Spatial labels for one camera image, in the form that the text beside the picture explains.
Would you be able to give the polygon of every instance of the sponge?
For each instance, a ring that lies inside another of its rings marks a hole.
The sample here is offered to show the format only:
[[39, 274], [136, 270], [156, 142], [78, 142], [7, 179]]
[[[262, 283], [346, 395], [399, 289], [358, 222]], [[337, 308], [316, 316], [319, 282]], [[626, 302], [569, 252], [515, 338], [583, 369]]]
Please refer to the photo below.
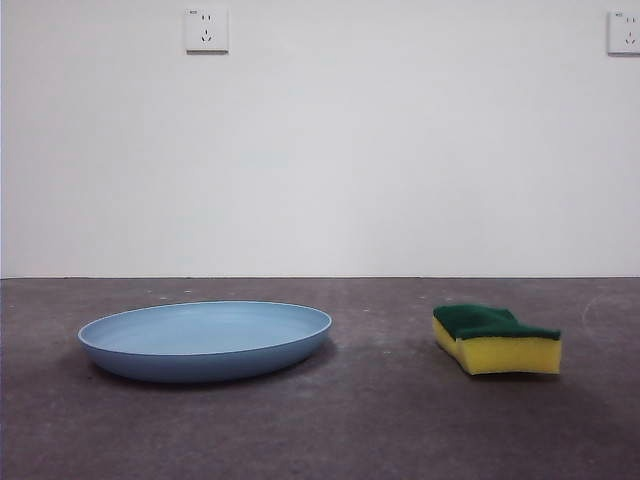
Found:
[[560, 373], [560, 330], [519, 323], [506, 309], [446, 305], [433, 310], [438, 344], [469, 374]]

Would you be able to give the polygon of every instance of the outlet faceplate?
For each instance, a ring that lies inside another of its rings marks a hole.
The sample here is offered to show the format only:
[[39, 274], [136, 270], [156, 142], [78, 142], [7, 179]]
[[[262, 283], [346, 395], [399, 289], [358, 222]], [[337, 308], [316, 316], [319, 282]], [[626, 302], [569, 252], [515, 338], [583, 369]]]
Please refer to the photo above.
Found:
[[609, 55], [640, 55], [640, 12], [609, 12]]
[[190, 8], [184, 13], [187, 52], [229, 51], [229, 12], [223, 7]]

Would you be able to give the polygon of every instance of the plate rim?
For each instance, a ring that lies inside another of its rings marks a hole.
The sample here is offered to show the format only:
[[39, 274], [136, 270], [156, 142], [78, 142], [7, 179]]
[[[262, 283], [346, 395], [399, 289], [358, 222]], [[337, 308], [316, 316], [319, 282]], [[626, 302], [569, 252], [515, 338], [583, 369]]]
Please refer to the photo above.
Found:
[[[273, 345], [266, 345], [264, 347], [258, 347], [258, 348], [246, 348], [244, 350], [228, 350], [228, 351], [224, 351], [224, 352], [197, 352], [197, 353], [142, 353], [142, 352], [130, 352], [130, 351], [125, 351], [125, 350], [114, 350], [114, 349], [109, 349], [109, 348], [104, 348], [104, 347], [100, 347], [95, 345], [94, 343], [89, 342], [88, 340], [86, 340], [85, 338], [82, 337], [83, 332], [88, 329], [91, 325], [94, 325], [96, 323], [108, 320], [110, 318], [113, 317], [119, 317], [122, 315], [126, 315], [128, 313], [133, 313], [133, 312], [139, 312], [142, 310], [155, 310], [155, 309], [160, 309], [160, 308], [167, 308], [167, 307], [178, 307], [178, 306], [186, 306], [186, 305], [209, 305], [209, 304], [222, 304], [222, 303], [234, 303], [234, 304], [261, 304], [261, 305], [280, 305], [280, 306], [286, 306], [286, 307], [297, 307], [297, 308], [303, 308], [306, 310], [313, 310], [314, 312], [317, 312], [319, 314], [321, 314], [323, 317], [325, 317], [325, 319], [327, 320], [327, 324], [325, 326], [323, 326], [321, 329], [319, 329], [316, 332], [313, 332], [309, 335], [305, 335], [304, 337], [301, 338], [297, 338], [295, 340], [290, 340], [288, 342], [281, 342], [281, 343], [276, 343]], [[145, 357], [194, 357], [194, 356], [209, 356], [209, 355], [230, 355], [230, 354], [234, 354], [234, 353], [246, 353], [246, 352], [257, 352], [260, 350], [266, 350], [269, 348], [277, 348], [277, 347], [282, 347], [285, 345], [292, 345], [294, 343], [298, 343], [298, 342], [302, 342], [305, 340], [309, 340], [310, 338], [313, 338], [317, 335], [320, 335], [324, 332], [326, 332], [327, 330], [329, 330], [329, 328], [331, 328], [331, 325], [333, 324], [333, 318], [331, 318], [331, 315], [329, 315], [326, 312], [323, 312], [320, 309], [314, 308], [314, 307], [309, 307], [307, 305], [299, 305], [296, 303], [285, 303], [285, 302], [268, 302], [268, 301], [260, 301], [260, 300], [211, 300], [211, 301], [203, 301], [203, 302], [184, 302], [184, 303], [168, 303], [166, 305], [154, 305], [151, 307], [143, 307], [143, 308], [134, 308], [133, 310], [125, 310], [124, 312], [118, 312], [118, 313], [113, 313], [111, 315], [106, 315], [104, 317], [100, 317], [97, 318], [89, 323], [87, 323], [86, 325], [82, 326], [77, 333], [77, 338], [78, 341], [85, 347], [90, 347], [92, 349], [95, 350], [100, 350], [103, 352], [107, 352], [107, 353], [113, 353], [113, 354], [119, 354], [119, 355], [132, 355], [132, 356], [145, 356]]]

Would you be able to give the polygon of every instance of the gray concrete floor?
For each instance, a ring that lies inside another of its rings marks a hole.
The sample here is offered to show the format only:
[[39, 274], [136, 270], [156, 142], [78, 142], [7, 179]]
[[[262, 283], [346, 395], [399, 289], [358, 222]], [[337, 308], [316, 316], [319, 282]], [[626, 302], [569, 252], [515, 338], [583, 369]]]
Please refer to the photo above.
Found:
[[[320, 308], [331, 341], [264, 377], [171, 386], [93, 366], [101, 316], [197, 300]], [[435, 305], [563, 330], [559, 376], [470, 377]], [[640, 279], [2, 282], [2, 478], [637, 479]]]

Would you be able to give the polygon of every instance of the electrical outlet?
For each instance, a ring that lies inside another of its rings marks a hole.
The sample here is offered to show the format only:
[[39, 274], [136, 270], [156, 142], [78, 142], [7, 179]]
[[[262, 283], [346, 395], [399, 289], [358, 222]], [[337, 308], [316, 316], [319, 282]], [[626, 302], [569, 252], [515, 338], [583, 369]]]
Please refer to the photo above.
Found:
[[190, 8], [184, 14], [187, 52], [228, 52], [229, 13], [223, 7]]
[[609, 12], [609, 55], [640, 55], [640, 12]]

